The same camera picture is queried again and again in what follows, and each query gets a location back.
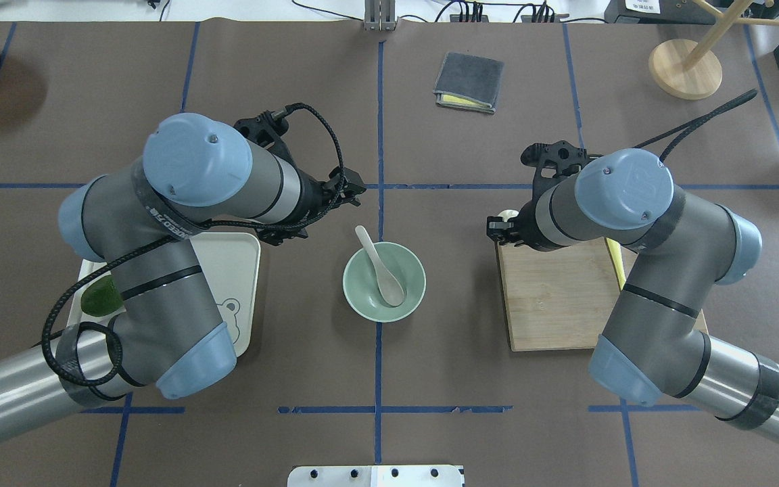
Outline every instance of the bamboo cutting board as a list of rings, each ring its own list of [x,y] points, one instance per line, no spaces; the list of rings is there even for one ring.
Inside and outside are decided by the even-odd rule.
[[[618,279],[602,238],[556,252],[496,246],[513,352],[593,348],[615,300]],[[625,273],[636,254],[621,249]],[[696,329],[708,333],[700,312]]]

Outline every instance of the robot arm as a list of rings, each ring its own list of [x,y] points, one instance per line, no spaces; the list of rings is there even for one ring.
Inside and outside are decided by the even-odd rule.
[[[755,225],[683,191],[641,149],[594,157],[561,141],[522,158],[537,167],[534,198],[515,218],[490,216],[489,237],[541,252],[609,237],[639,254],[594,349],[594,380],[643,406],[683,398],[779,441],[779,364],[693,330],[711,287],[757,262]],[[544,169],[556,170],[545,183]]]
[[[327,182],[295,166],[281,135],[284,117],[300,108],[316,114],[297,104],[235,126],[174,115],[131,166],[65,200],[59,223],[75,252],[121,262],[111,274],[126,312],[105,326],[67,327],[47,351],[35,346],[0,361],[0,441],[137,386],[154,383],[167,398],[194,394],[233,369],[227,325],[188,238],[214,225],[240,225],[277,246],[307,237],[305,226],[340,204],[358,206],[356,195],[365,191],[340,152]],[[247,222],[210,221],[218,215]]]

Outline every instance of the light green bowl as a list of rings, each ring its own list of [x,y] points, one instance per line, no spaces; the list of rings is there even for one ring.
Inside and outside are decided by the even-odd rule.
[[[350,308],[366,320],[380,323],[399,321],[414,312],[423,301],[426,294],[426,271],[414,252],[399,246],[398,243],[377,241],[375,248],[387,269],[402,284],[405,291],[404,302],[393,308],[383,301],[381,292],[377,289],[375,268],[362,249],[359,249],[344,267],[344,297],[350,303]]]

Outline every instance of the spoon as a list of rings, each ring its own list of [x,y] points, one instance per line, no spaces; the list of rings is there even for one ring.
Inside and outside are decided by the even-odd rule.
[[[359,243],[362,244],[362,248],[365,249],[365,253],[369,255],[371,264],[375,266],[375,274],[377,277],[377,289],[381,291],[381,297],[383,301],[395,308],[404,302],[404,289],[402,284],[398,283],[395,275],[392,275],[387,266],[383,264],[380,256],[377,255],[375,244],[371,243],[371,237],[369,232],[365,230],[362,225],[356,226],[356,236],[359,237]]]

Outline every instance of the brown table surface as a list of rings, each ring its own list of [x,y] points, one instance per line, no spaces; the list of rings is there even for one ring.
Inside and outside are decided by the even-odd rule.
[[[0,485],[283,486],[294,465],[455,463],[468,485],[779,485],[779,446],[677,400],[640,410],[596,385],[588,351],[514,354],[486,216],[529,199],[533,142],[631,147],[747,89],[693,133],[676,181],[755,222],[765,246],[705,305],[712,335],[779,362],[779,28],[735,27],[704,101],[647,72],[661,41],[705,28],[402,22],[0,24],[0,360],[37,342],[80,259],[56,229],[75,187],[129,164],[181,110],[233,123],[303,101],[333,125],[370,191],[307,240],[263,247],[251,348],[175,402],[153,386],[0,444]],[[448,51],[506,62],[494,116],[439,108]],[[325,178],[307,115],[285,138]],[[659,153],[664,144],[652,148]],[[344,301],[353,227],[414,250],[423,304],[369,323]]]

